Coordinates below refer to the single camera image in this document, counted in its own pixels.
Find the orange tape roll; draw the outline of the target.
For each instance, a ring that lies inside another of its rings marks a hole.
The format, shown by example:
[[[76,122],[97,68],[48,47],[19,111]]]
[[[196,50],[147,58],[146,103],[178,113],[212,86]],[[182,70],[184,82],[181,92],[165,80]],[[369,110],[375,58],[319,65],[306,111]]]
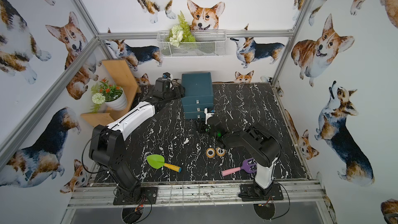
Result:
[[[222,148],[220,148],[220,147],[217,147],[217,148],[216,148],[216,154],[217,154],[218,156],[222,157],[222,156],[224,156],[224,155],[226,154],[226,150],[225,150],[225,149],[222,149]]]
[[[208,148],[206,150],[206,156],[208,158],[213,158],[216,155],[216,151],[213,148]]]

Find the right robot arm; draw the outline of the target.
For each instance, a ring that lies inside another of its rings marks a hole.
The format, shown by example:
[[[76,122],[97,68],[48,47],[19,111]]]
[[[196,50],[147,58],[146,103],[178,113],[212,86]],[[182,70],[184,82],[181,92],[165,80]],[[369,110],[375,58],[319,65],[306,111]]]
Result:
[[[238,195],[244,202],[267,200],[272,197],[275,164],[282,153],[282,146],[272,133],[258,123],[242,131],[228,132],[216,116],[200,120],[197,131],[209,135],[221,149],[245,148],[257,163],[253,185]]]

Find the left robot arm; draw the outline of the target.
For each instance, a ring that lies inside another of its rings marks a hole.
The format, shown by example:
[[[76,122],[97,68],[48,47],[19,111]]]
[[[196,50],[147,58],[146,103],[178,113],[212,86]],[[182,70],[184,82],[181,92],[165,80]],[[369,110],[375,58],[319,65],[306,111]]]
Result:
[[[89,158],[109,172],[124,194],[131,197],[141,193],[141,183],[125,160],[125,140],[147,119],[165,108],[168,102],[182,99],[185,88],[164,74],[135,108],[118,120],[97,125],[88,142]]]

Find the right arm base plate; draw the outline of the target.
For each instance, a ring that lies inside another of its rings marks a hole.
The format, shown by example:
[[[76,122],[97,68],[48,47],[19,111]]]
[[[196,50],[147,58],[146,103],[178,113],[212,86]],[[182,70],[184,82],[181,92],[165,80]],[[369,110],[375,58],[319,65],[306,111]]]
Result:
[[[281,185],[277,183],[271,184],[266,189],[262,189],[257,184],[241,184],[238,197],[241,198],[243,202],[268,200],[280,201],[284,199]]]

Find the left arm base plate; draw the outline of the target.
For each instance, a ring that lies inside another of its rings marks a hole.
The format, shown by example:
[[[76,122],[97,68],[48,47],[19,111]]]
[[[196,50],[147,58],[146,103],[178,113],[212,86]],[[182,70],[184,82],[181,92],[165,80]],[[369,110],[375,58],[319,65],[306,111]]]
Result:
[[[127,191],[117,186],[114,196],[113,205],[153,205],[157,200],[158,187],[139,187],[133,191]]]

